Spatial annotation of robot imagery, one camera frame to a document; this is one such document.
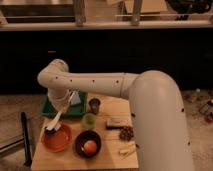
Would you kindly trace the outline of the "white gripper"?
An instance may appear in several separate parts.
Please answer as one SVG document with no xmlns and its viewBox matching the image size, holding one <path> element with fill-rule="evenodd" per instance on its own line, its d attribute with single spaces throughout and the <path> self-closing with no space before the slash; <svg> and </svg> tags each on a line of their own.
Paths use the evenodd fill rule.
<svg viewBox="0 0 213 171">
<path fill-rule="evenodd" d="M 56 111 L 65 113 L 70 105 L 70 91 L 67 89 L 49 89 L 47 93 L 48 99 Z"/>
</svg>

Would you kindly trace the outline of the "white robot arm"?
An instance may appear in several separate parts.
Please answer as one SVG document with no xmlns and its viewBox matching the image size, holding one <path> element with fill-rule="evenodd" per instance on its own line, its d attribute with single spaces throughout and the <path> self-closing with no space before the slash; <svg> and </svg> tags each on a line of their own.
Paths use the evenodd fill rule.
<svg viewBox="0 0 213 171">
<path fill-rule="evenodd" d="M 37 76 L 56 106 L 73 90 L 129 101 L 139 171 L 195 171 L 182 96 L 166 73 L 71 73 L 61 59 Z"/>
</svg>

